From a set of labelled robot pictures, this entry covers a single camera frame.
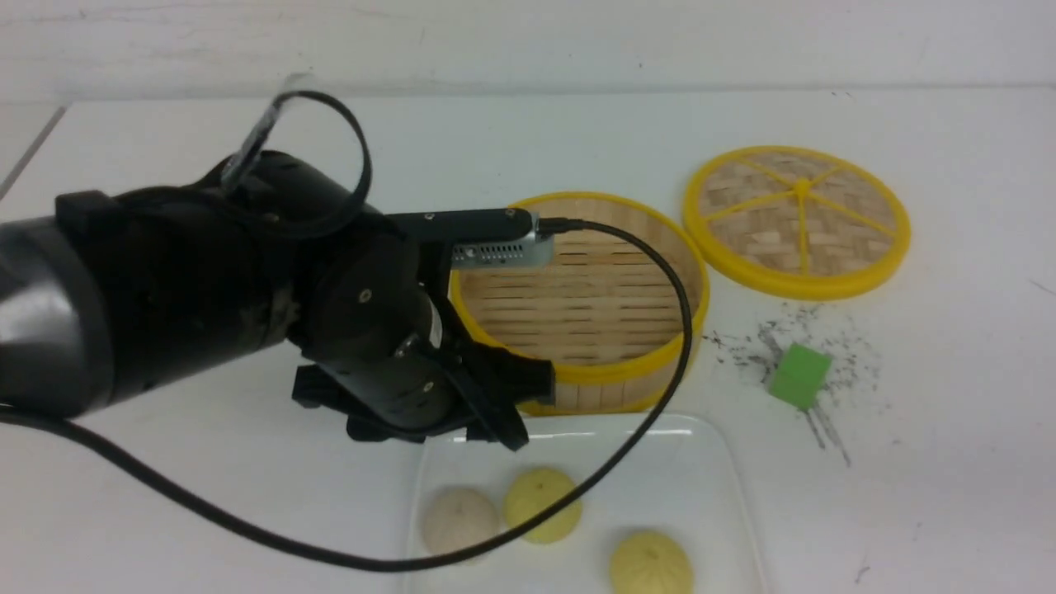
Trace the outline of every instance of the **green block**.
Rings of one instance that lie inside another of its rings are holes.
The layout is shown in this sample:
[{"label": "green block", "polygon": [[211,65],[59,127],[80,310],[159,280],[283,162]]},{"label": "green block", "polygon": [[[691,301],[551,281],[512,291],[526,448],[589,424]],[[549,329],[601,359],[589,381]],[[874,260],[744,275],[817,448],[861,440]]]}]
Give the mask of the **green block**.
[{"label": "green block", "polygon": [[810,410],[825,384],[832,359],[803,345],[792,345],[770,383],[770,394],[799,410]]}]

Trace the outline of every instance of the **white table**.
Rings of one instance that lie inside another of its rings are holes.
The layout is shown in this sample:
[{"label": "white table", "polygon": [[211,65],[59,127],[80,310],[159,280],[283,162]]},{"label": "white table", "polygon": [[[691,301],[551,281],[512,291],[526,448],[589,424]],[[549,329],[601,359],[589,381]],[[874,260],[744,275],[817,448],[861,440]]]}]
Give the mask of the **white table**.
[{"label": "white table", "polygon": [[15,169],[55,111],[55,106],[42,104],[0,105],[0,198],[15,182]]},{"label": "white table", "polygon": [[[361,98],[371,202],[386,211],[498,206],[561,189],[623,194],[677,216],[690,174],[753,144],[832,152],[885,180],[913,222],[900,273],[817,311],[713,274],[698,365],[673,409],[730,442],[776,593],[1040,592],[1056,560],[1056,92],[756,92]],[[262,101],[75,105],[0,203],[42,215],[61,191],[196,179],[238,146]],[[315,110],[274,146],[352,184],[344,128]],[[767,395],[755,338],[836,355],[822,396],[846,450]],[[732,351],[743,347],[743,351]],[[83,423],[263,525],[379,556],[402,552],[417,449],[366,446],[289,402],[280,347]],[[395,591],[390,577],[239,540],[93,454],[0,430],[6,590]],[[366,539],[364,535],[375,535]]]}]

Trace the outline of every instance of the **plastic tray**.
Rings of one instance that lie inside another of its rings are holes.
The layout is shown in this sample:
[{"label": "plastic tray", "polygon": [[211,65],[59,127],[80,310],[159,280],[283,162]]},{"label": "plastic tray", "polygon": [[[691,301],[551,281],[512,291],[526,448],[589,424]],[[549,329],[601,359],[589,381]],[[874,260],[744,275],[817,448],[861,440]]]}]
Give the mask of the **plastic tray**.
[{"label": "plastic tray", "polygon": [[[418,515],[445,487],[471,486],[502,511],[513,479],[553,466],[579,482],[641,423],[643,414],[528,419],[531,443],[510,452],[467,442],[464,433],[425,446],[411,515],[408,555],[428,552]],[[627,458],[584,498],[583,518],[568,538],[550,545],[516,541],[475,563],[408,574],[404,592],[608,593],[608,559],[639,528],[660,530],[685,549],[697,592],[767,591],[737,472],[718,431],[698,419],[664,414]]]}]

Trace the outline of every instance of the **bamboo steamer lid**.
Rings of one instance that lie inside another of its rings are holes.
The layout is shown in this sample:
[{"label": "bamboo steamer lid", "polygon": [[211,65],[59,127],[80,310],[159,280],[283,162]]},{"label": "bamboo steamer lid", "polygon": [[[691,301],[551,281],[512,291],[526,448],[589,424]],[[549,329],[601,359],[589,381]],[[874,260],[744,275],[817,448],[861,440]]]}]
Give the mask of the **bamboo steamer lid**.
[{"label": "bamboo steamer lid", "polygon": [[[708,310],[703,259],[677,224],[636,202],[595,192],[559,192],[514,204],[541,217],[610,224],[667,259],[693,304],[694,348]],[[541,268],[456,272],[451,301],[474,339],[550,359],[555,405],[532,414],[626,412],[653,406],[675,370],[681,318],[663,272],[635,246],[600,233],[554,238]]]},{"label": "bamboo steamer lid", "polygon": [[686,227],[708,263],[752,289],[807,300],[871,291],[909,247],[909,217],[864,169],[793,147],[751,147],[704,165]]}]

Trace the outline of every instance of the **bamboo steamer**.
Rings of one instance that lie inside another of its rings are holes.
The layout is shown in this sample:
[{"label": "bamboo steamer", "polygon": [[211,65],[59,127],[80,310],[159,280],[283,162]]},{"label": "bamboo steamer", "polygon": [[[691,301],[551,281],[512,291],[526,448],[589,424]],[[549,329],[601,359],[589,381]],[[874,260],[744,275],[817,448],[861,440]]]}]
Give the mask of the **bamboo steamer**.
[{"label": "bamboo steamer", "polygon": [[[560,192],[513,206],[614,225],[659,250],[690,297],[696,354],[708,276],[699,249],[678,225],[604,193]],[[554,363],[555,404],[522,406],[531,414],[644,410],[662,395],[682,345],[678,299],[663,272],[635,246],[600,233],[555,237],[553,261],[542,268],[455,273],[451,297],[476,340]]]}]

